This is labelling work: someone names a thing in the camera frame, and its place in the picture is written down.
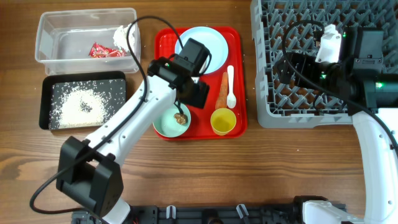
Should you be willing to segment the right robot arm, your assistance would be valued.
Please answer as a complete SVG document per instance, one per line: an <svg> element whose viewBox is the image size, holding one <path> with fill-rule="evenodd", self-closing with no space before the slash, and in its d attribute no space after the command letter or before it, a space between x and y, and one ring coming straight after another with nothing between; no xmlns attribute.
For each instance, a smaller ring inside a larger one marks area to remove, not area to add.
<svg viewBox="0 0 398 224"><path fill-rule="evenodd" d="M299 203L303 223L397 222L397 75L383 71L383 37L375 27L321 26L316 57L283 50L275 64L282 83L294 81L344 101L361 148L364 217L311 198Z"/></svg>

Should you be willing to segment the brown food lump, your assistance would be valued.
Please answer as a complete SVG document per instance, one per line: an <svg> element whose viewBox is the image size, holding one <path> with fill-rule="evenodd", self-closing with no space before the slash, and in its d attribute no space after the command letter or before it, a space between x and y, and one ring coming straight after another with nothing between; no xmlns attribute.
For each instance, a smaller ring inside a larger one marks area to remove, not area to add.
<svg viewBox="0 0 398 224"><path fill-rule="evenodd" d="M185 125L188 122L188 116L183 113L175 113L174 118L176 122L180 125Z"/></svg>

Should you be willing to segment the orange carrot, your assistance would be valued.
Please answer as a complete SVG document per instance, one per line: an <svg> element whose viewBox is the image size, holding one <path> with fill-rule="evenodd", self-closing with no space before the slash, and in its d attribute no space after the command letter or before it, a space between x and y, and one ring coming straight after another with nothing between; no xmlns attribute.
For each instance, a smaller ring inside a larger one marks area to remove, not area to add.
<svg viewBox="0 0 398 224"><path fill-rule="evenodd" d="M227 107L228 73L224 72L221 79L220 92L215 104L215 109Z"/></svg>

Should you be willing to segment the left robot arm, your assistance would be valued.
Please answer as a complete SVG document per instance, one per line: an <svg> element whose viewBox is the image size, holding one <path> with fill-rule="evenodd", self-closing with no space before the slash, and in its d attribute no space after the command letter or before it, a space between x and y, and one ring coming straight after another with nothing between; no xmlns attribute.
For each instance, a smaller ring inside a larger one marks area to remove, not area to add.
<svg viewBox="0 0 398 224"><path fill-rule="evenodd" d="M141 89L102 127L79 141L69 137L62 145L56 188L107 223L127 223L130 205L121 198L121 167L130 150L175 101L204 108L206 83L193 81L211 58L200 42L188 39L171 58L151 61Z"/></svg>

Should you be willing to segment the green bowl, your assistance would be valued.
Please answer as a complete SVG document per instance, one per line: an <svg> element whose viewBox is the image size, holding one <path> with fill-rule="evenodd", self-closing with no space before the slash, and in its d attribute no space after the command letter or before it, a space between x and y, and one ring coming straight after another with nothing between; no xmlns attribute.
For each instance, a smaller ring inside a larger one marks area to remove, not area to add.
<svg viewBox="0 0 398 224"><path fill-rule="evenodd" d="M188 130L192 120L190 110L182 103L180 104L180 107L184 115L187 116L187 122L185 124L179 124L177 122L174 115L179 113L179 110L175 105L173 105L169 109L165 110L164 113L152 123L158 134L167 138L176 138Z"/></svg>

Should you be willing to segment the white napkin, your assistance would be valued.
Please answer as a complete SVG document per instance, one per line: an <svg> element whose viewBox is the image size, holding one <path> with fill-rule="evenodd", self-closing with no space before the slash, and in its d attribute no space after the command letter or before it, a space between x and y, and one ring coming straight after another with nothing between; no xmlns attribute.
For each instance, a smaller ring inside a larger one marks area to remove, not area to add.
<svg viewBox="0 0 398 224"><path fill-rule="evenodd" d="M113 40L114 40L114 45L119 49L119 50L124 50L125 52L129 51L129 47L127 45L127 38L129 38L129 43L131 46L131 49L133 52L135 52L134 45L136 43L136 38L134 36L136 28L133 26L131 27L132 24L129 24L128 26L119 26L113 35Z"/></svg>

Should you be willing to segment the white rice pile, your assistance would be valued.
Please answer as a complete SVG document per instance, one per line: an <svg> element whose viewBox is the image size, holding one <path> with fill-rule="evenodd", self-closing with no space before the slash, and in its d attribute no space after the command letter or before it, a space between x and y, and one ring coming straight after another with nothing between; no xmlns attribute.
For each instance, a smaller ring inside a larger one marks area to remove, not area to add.
<svg viewBox="0 0 398 224"><path fill-rule="evenodd" d="M52 85L49 129L101 126L126 102L123 78Z"/></svg>

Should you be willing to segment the yellow cup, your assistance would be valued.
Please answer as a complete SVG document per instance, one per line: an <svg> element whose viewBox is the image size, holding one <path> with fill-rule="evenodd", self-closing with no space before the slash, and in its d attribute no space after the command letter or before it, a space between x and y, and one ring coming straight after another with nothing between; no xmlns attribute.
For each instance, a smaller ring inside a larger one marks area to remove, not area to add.
<svg viewBox="0 0 398 224"><path fill-rule="evenodd" d="M219 136L227 135L231 132L237 123L234 112L227 108L215 110L210 118L210 124L215 134Z"/></svg>

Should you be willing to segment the red snack wrapper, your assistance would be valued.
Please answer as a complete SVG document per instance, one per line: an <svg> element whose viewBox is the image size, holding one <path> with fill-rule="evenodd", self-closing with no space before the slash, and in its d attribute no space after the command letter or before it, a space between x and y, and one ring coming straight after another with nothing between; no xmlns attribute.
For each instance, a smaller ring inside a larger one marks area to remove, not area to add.
<svg viewBox="0 0 398 224"><path fill-rule="evenodd" d="M94 43L88 54L91 58L106 58L106 57L125 57L127 53L124 50L112 49Z"/></svg>

